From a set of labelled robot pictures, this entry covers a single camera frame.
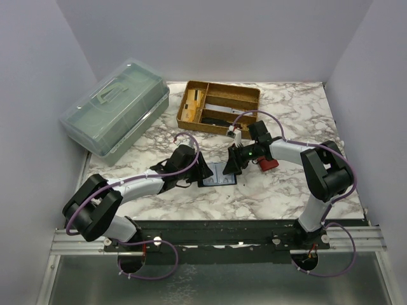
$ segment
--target white enclosure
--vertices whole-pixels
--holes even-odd
[[[322,81],[407,300],[407,2],[0,3],[2,304],[34,304],[84,150],[58,117],[127,58],[169,81]]]

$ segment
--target white marble countertop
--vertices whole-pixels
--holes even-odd
[[[261,90],[260,109],[272,113],[282,123],[286,137],[310,143],[334,140],[340,143],[335,122],[321,83],[239,83]],[[88,175],[121,178],[142,173],[172,154],[173,136],[180,132],[176,114],[186,83],[169,83],[169,108],[126,152],[115,166],[109,167],[92,156]],[[269,117],[259,115],[273,137],[280,130]],[[232,139],[211,133],[191,132],[198,140],[206,162],[228,159]],[[173,188],[158,196],[128,202],[118,215],[134,219],[295,219],[303,211],[309,190],[299,165],[280,161],[279,167],[261,172],[249,164],[237,177],[235,186]],[[335,204],[328,218],[361,219],[363,211],[356,193]]]

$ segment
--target plastic storage box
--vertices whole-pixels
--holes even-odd
[[[68,136],[114,165],[169,105],[166,82],[127,60],[60,118]]]

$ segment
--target bolt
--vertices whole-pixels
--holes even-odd
[[[329,238],[329,236],[327,234],[324,234],[324,235],[321,236],[321,241],[323,243],[329,243],[329,240],[330,240],[330,238]]]
[[[108,247],[112,244],[112,241],[109,238],[105,238],[103,240],[103,244]]]

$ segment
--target box handle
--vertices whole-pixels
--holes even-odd
[[[106,88],[98,92],[98,94],[96,94],[96,97],[101,104],[104,104],[106,102],[110,103],[121,92],[124,92],[127,89],[128,87],[123,85],[121,82],[117,82],[113,85],[107,86]]]

